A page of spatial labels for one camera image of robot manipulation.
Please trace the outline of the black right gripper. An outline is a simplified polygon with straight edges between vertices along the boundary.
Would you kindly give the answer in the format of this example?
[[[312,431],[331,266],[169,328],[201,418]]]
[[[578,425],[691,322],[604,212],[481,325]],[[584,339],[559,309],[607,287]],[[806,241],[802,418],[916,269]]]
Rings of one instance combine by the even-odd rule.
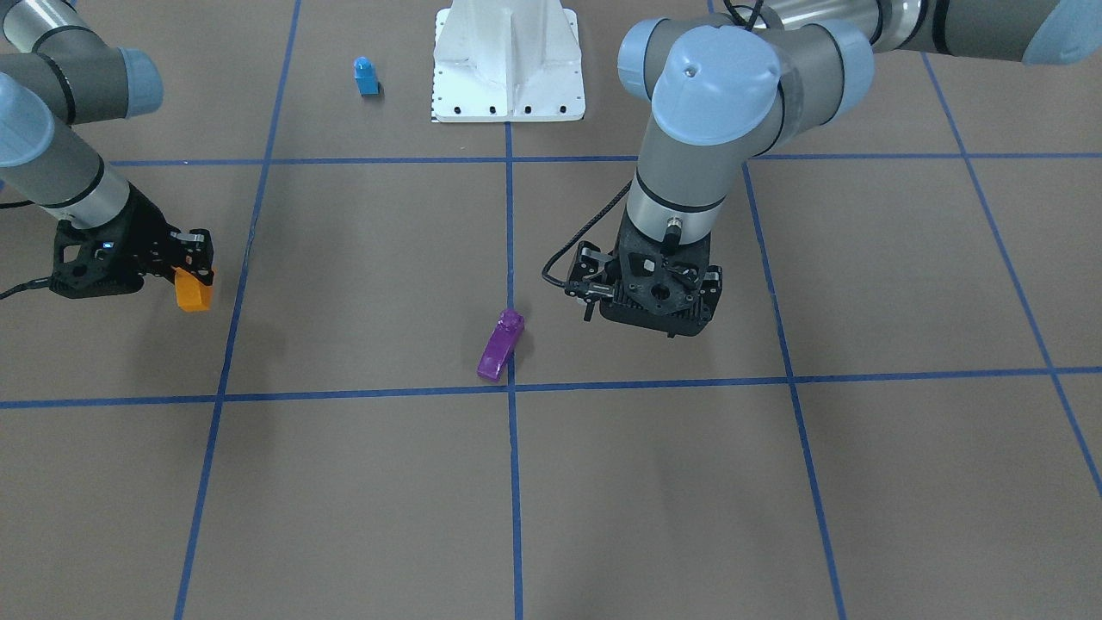
[[[215,248],[208,229],[180,229],[133,185],[122,211],[110,222],[78,229],[58,222],[53,242],[50,290],[68,300],[138,293],[145,276],[176,280],[188,272],[213,285]]]

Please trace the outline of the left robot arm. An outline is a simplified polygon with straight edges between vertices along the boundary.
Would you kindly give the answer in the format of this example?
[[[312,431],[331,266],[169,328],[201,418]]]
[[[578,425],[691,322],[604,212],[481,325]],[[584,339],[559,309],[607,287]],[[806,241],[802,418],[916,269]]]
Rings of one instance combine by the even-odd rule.
[[[1098,1],[727,1],[645,20],[622,40],[622,86],[650,106],[611,251],[576,233],[564,279],[587,319],[699,334],[719,308],[712,229],[750,157],[846,115],[896,50],[1068,65],[1099,48]]]

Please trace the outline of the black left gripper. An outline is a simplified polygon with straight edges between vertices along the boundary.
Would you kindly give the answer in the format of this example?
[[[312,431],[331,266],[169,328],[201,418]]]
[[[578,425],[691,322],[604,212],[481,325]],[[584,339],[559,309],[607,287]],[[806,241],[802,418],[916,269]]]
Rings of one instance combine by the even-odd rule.
[[[695,337],[719,308],[723,270],[711,262],[711,236],[666,247],[624,215],[611,252],[576,244],[564,294],[587,305],[587,320],[597,309],[606,320]]]

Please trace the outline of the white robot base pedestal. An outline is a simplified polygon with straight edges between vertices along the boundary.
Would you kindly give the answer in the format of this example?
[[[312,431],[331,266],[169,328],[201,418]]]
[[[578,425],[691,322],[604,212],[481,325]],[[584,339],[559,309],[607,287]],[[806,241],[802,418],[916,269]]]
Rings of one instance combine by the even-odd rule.
[[[581,121],[579,17],[559,1],[454,1],[434,17],[437,123]]]

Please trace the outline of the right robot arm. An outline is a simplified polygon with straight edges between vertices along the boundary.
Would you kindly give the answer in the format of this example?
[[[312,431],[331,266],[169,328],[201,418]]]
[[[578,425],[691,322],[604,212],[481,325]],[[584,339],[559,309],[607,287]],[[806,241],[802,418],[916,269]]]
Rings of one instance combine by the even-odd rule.
[[[4,1],[1,68],[3,183],[58,220],[52,271],[4,291],[48,289],[68,300],[138,293],[145,278],[176,290],[186,313],[210,308],[207,229],[183,231],[102,157],[75,126],[154,113],[163,81],[138,48],[110,46],[71,1]]]

